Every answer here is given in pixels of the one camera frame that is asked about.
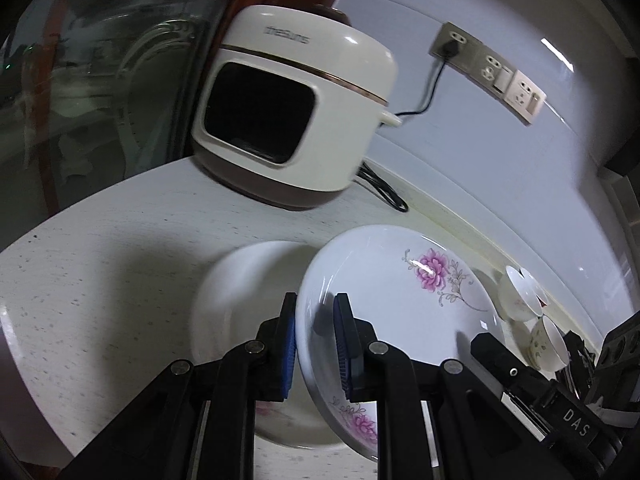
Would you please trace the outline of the grey patterned white bowl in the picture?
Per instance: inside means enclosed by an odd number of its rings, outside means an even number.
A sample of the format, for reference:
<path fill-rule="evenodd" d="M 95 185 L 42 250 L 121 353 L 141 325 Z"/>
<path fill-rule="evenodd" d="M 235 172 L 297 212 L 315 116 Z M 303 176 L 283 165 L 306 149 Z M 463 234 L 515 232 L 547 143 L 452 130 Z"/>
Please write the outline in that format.
<path fill-rule="evenodd" d="M 555 373 L 570 364 L 563 335 L 548 316 L 541 316 L 532 328 L 528 352 L 538 370 Z"/>

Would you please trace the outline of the large white floral bowl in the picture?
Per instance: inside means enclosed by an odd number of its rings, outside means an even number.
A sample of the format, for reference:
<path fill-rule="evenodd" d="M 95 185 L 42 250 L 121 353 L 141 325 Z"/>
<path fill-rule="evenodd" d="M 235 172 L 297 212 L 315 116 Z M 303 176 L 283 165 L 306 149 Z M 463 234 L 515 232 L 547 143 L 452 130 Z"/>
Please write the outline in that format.
<path fill-rule="evenodd" d="M 513 266 L 506 266 L 498 284 L 502 310 L 513 321 L 527 322 L 540 318 L 542 307 L 531 284 Z"/>

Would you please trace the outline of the large floral plate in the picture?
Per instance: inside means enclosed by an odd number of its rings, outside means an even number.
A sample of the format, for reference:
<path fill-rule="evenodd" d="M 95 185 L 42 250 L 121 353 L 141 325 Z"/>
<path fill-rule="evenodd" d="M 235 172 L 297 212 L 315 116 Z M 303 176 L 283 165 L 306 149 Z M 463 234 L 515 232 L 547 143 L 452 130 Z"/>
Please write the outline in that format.
<path fill-rule="evenodd" d="M 296 344 L 306 387 L 329 427 L 369 460 L 378 457 L 376 406 L 346 399 L 338 369 L 333 300 L 347 295 L 355 318 L 410 358 L 457 359 L 488 385 L 471 340 L 503 337 L 497 311 L 469 266 L 450 249 L 401 226 L 360 226 L 322 247 L 297 294 Z"/>

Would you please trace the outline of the small floral plate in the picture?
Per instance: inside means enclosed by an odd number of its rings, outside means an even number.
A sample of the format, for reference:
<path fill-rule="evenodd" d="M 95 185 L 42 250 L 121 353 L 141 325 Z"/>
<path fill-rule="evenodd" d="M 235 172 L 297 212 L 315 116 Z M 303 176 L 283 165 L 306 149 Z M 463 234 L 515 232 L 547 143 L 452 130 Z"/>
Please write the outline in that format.
<path fill-rule="evenodd" d="M 222 257 L 207 272 L 192 304 L 192 360 L 215 361 L 257 335 L 261 322 L 275 318 L 284 296 L 297 292 L 318 249 L 288 240 L 248 245 Z M 342 448 L 318 412 L 296 367 L 288 398 L 256 404 L 259 437 L 290 448 Z"/>

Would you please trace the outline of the red banded white bowl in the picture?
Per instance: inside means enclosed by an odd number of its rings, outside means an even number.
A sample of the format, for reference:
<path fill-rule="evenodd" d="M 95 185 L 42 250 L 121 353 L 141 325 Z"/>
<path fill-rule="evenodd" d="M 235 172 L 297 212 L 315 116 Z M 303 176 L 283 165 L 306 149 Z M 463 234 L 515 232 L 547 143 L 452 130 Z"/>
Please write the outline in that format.
<path fill-rule="evenodd" d="M 547 307 L 549 304 L 549 299 L 546 292 L 544 291 L 544 288 L 541 286 L 541 284 L 538 283 L 536 278 L 533 277 L 533 274 L 531 274 L 529 270 L 521 268 L 520 273 L 522 274 L 522 277 L 524 278 L 528 286 L 534 292 L 535 297 L 537 298 L 541 309 Z"/>

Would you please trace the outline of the cream rice cooker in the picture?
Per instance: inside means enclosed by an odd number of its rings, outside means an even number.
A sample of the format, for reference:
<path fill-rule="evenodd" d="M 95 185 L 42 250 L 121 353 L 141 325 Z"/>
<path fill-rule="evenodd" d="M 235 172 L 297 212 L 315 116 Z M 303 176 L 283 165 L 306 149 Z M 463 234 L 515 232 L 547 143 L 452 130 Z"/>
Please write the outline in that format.
<path fill-rule="evenodd" d="M 327 14 L 256 4 L 235 15 L 206 78 L 194 156 L 236 192 L 319 207 L 356 178 L 397 78 L 392 52 Z"/>

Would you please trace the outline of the wall socket panel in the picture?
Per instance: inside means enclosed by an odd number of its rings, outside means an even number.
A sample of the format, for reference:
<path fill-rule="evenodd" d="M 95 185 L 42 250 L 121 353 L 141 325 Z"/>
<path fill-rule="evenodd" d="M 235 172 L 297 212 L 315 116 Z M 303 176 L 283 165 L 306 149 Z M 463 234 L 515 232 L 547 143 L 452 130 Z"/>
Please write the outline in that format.
<path fill-rule="evenodd" d="M 534 122 L 546 102 L 546 92 L 529 76 L 455 24 L 442 25 L 430 55 L 477 84 L 526 125 Z"/>

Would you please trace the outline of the glass window with wooden frame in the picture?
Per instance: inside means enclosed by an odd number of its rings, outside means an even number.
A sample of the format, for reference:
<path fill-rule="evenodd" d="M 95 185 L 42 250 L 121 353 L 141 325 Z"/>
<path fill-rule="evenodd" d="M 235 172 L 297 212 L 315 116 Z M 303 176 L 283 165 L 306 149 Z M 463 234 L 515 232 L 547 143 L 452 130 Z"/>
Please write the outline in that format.
<path fill-rule="evenodd" d="M 255 3 L 1 0 L 1 241 L 189 156 L 198 92 L 232 18 Z"/>

